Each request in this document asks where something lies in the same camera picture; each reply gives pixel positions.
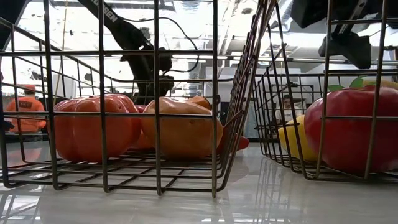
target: white floor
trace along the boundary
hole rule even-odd
[[[397,223],[397,186],[308,181],[262,156],[257,144],[237,155],[228,183],[216,200],[208,193],[1,187],[0,223]]]

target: metal wire basket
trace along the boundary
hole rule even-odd
[[[99,1],[99,11],[103,11],[103,1]],[[159,17],[158,0],[155,0],[155,26],[158,27],[159,23],[157,17]],[[244,99],[250,98],[252,94],[252,88],[254,83],[254,74],[256,71],[257,60],[256,54],[259,51],[259,41],[256,38],[257,27],[265,27],[263,24],[269,20],[271,13],[266,11],[266,5],[260,3],[257,9],[256,17],[253,19],[252,28],[248,34],[246,42],[246,48],[244,49],[243,56],[234,76],[233,80],[217,80],[218,68],[217,68],[217,1],[213,1],[213,50],[159,50],[159,29],[155,29],[155,50],[112,50],[105,51],[103,47],[103,13],[99,14],[99,51],[84,52],[84,51],[62,51],[50,44],[50,32],[49,32],[49,1],[44,0],[44,21],[45,21],[45,40],[41,40],[34,35],[20,29],[19,27],[11,24],[10,22],[0,18],[0,24],[11,29],[11,45],[12,49],[10,52],[0,52],[0,56],[12,57],[13,66],[13,77],[14,83],[1,83],[1,86],[11,86],[15,89],[15,99],[17,98],[17,88],[25,89],[17,86],[17,74],[16,74],[16,60],[23,60],[25,62],[36,65],[41,70],[41,75],[47,72],[47,83],[42,79],[42,91],[36,91],[37,93],[43,94],[46,98],[47,108],[45,112],[6,112],[3,108],[3,102],[0,102],[0,119],[4,118],[21,118],[29,119],[28,116],[45,116],[47,124],[50,130],[54,130],[54,116],[84,116],[84,113],[59,113],[54,111],[53,104],[57,99],[64,99],[64,96],[56,95],[52,87],[52,73],[59,74],[64,81],[69,78],[78,82],[79,95],[81,96],[81,90],[83,87],[92,88],[93,94],[94,89],[100,90],[100,98],[102,105],[104,104],[104,96],[108,92],[105,90],[105,79],[110,80],[111,90],[116,82],[130,83],[131,86],[134,80],[118,80],[112,78],[109,75],[104,74],[104,56],[107,54],[118,54],[118,55],[139,55],[139,54],[153,54],[155,58],[155,78],[154,80],[140,80],[140,82],[154,82],[155,85],[155,102],[156,113],[154,118],[157,123],[157,145],[155,152],[135,152],[127,151],[125,154],[106,159],[107,148],[105,145],[105,117],[106,116],[120,116],[117,113],[106,113],[104,106],[101,107],[100,113],[90,113],[90,116],[100,116],[102,120],[102,154],[103,160],[100,164],[93,164],[88,162],[81,162],[74,164],[72,162],[64,161],[57,157],[56,145],[54,141],[53,131],[49,131],[49,153],[50,159],[43,159],[40,157],[38,161],[28,160],[25,149],[25,143],[23,139],[26,138],[25,134],[18,134],[19,146],[21,150],[21,164],[12,165],[7,158],[9,152],[9,146],[6,144],[6,133],[4,127],[1,127],[2,131],[0,134],[1,140],[1,162],[2,162],[2,174],[0,181],[4,186],[13,188],[27,184],[39,184],[39,185],[53,185],[54,189],[62,190],[71,186],[79,187],[101,187],[105,192],[111,192],[114,189],[138,189],[138,190],[156,190],[158,195],[162,195],[165,191],[181,191],[181,192],[212,192],[212,196],[216,196],[216,192],[223,190],[228,182],[228,177],[231,173],[235,153],[238,148],[238,136],[242,134],[244,120],[246,119],[248,104],[244,104]],[[260,29],[260,36],[264,34],[265,29]],[[14,33],[18,32],[34,41],[39,46],[39,51],[35,52],[18,52],[15,51],[15,40]],[[159,55],[167,54],[192,54],[201,55],[207,54],[213,56],[213,79],[212,80],[174,80],[175,82],[194,82],[194,83],[212,83],[213,94],[213,114],[210,116],[190,116],[186,114],[167,114],[170,119],[212,119],[214,127],[216,127],[217,119],[217,105],[218,102],[218,82],[233,82],[233,88],[231,91],[231,101],[229,104],[228,117],[226,119],[226,127],[224,129],[224,135],[226,135],[228,142],[224,145],[224,150],[221,155],[216,155],[216,138],[213,141],[213,153],[211,157],[206,159],[195,161],[195,162],[176,162],[168,161],[162,156],[159,148],[159,121],[160,118],[165,119],[166,115],[159,114]],[[84,62],[73,57],[76,55],[99,55],[99,70],[85,64]],[[35,56],[40,57],[40,64],[30,62],[24,57]],[[73,78],[70,75],[66,75],[63,72],[56,72],[52,68],[52,57],[60,57],[61,62],[63,58],[72,60],[77,65],[78,78]],[[99,76],[99,86],[96,86],[93,81],[88,83],[81,79],[79,68],[85,67],[90,70],[90,75]],[[128,116],[140,117],[141,114],[128,114]]]
[[[327,180],[327,181],[353,181],[353,182],[363,182],[363,181],[380,181],[380,182],[396,182],[398,175],[393,171],[389,172],[371,172],[371,164],[373,159],[373,149],[374,149],[374,139],[376,132],[376,121],[383,120],[391,122],[391,125],[395,125],[394,121],[396,121],[396,117],[382,117],[377,115],[377,105],[379,103],[379,90],[381,87],[381,77],[394,77],[397,75],[397,69],[385,69],[382,66],[385,65],[397,65],[395,61],[383,61],[383,53],[386,49],[384,47],[384,38],[386,35],[386,22],[394,22],[395,18],[387,18],[387,1],[383,1],[382,4],[382,17],[381,19],[361,19],[361,20],[348,20],[348,21],[333,21],[331,18],[333,8],[331,5],[333,4],[332,0],[329,0],[328,14],[327,14],[327,33],[326,33],[326,55],[325,55],[325,71],[324,73],[302,73],[302,74],[290,74],[288,67],[290,63],[295,62],[307,62],[307,63],[322,63],[318,60],[311,60],[308,58],[288,58],[286,54],[286,43],[283,41],[283,33],[282,26],[280,20],[280,12],[279,7],[275,4],[275,13],[277,16],[277,22],[279,23],[279,35],[281,39],[281,43],[278,44],[280,47],[277,52],[275,52],[275,45],[270,42],[270,51],[272,62],[266,69],[266,72],[263,75],[259,75],[257,81],[254,85],[253,89],[253,97],[254,97],[254,109],[256,112],[256,130],[258,131],[261,152],[263,155],[268,158],[275,160],[277,163],[283,165],[292,170],[292,172],[303,174],[303,176],[308,180]],[[372,64],[377,65],[377,69],[358,69],[358,70],[331,70],[330,64],[332,63],[330,60],[330,46],[331,41],[331,26],[332,25],[342,25],[342,24],[371,24],[375,22],[381,22],[381,34],[380,34],[380,43],[379,43],[379,52],[377,60],[373,60]],[[270,26],[267,26],[267,32],[269,35],[269,39],[271,39],[271,29]],[[284,66],[284,73],[278,74],[276,69],[276,61],[282,61]],[[333,63],[348,63],[346,60],[333,60]],[[341,80],[343,78],[352,77],[355,79],[358,76],[366,75],[369,77],[376,77],[375,83],[375,94],[374,94],[374,104],[373,104],[373,113],[372,116],[330,116],[326,114],[326,105],[327,105],[327,96],[330,92],[328,90],[328,85],[330,84],[330,80],[333,79],[333,82],[341,85]],[[314,85],[306,85],[306,82],[303,81],[304,78],[311,78],[312,80],[318,79],[318,84]],[[286,124],[284,118],[283,102],[282,95],[289,95],[289,101],[291,105],[292,111],[292,122]],[[297,97],[301,97],[301,100],[305,97],[310,101],[299,101],[298,104],[301,105],[301,108],[298,110],[295,109],[294,95]],[[319,130],[321,133],[320,139],[320,148],[317,154],[318,158],[316,161],[309,162],[306,161],[303,157],[303,149],[300,142],[300,134],[298,127],[300,124],[297,121],[297,114],[302,113],[305,114],[306,108],[308,108],[316,98],[314,95],[318,95],[318,98],[322,98],[323,100],[323,113],[320,119],[322,119],[322,129]],[[276,123],[274,114],[276,110],[280,110],[282,113],[282,122]],[[364,170],[363,175],[352,174],[349,172],[343,172],[342,170],[332,169],[323,161],[323,148],[324,139],[325,139],[325,126],[326,121],[330,120],[359,120],[366,119],[371,121],[371,134],[370,141],[367,150],[367,160],[366,160],[366,168]],[[293,156],[292,151],[290,150],[292,142],[288,140],[287,137],[287,128],[293,127],[295,140],[293,144],[297,144],[298,155]],[[284,134],[285,138],[282,139],[280,136],[281,130]],[[283,149],[281,146],[281,141],[286,142],[286,147]]]

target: orange shirt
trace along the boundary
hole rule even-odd
[[[23,96],[18,98],[19,111],[23,112],[35,112],[35,111],[44,111],[43,104],[36,100],[33,97]],[[6,111],[15,112],[16,104],[15,100],[12,100],[8,105]],[[19,132],[17,119],[12,119],[12,124],[14,128],[10,131]],[[37,132],[39,129],[44,128],[46,121],[39,121],[36,119],[21,119],[21,129],[22,132]]]

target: green leaf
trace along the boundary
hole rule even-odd
[[[341,85],[330,85],[328,86],[329,91],[336,91],[336,90],[342,90],[344,87]]]
[[[350,88],[362,88],[363,87],[363,78],[367,75],[360,75],[356,79],[354,79],[349,85]]]

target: person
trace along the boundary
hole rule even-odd
[[[24,90],[25,96],[18,98],[19,111],[23,112],[35,112],[44,111],[43,104],[35,99],[35,86],[34,85],[24,85],[27,90]],[[8,112],[15,112],[16,104],[15,99],[13,99],[6,108]],[[14,127],[10,130],[11,132],[18,133],[20,130],[18,128],[17,119],[11,119],[12,125]],[[46,122],[44,120],[37,119],[21,119],[21,132],[23,133],[36,133],[40,129],[44,128]]]
[[[292,115],[292,107],[290,106],[290,96],[289,95],[284,95],[283,97],[283,111],[285,114],[285,122],[291,121],[293,120],[293,115]],[[296,117],[303,115],[302,110],[297,107],[294,106],[294,111],[296,114]],[[277,111],[275,112],[275,118],[277,121],[277,124],[282,124],[282,113],[280,109],[277,109]]]

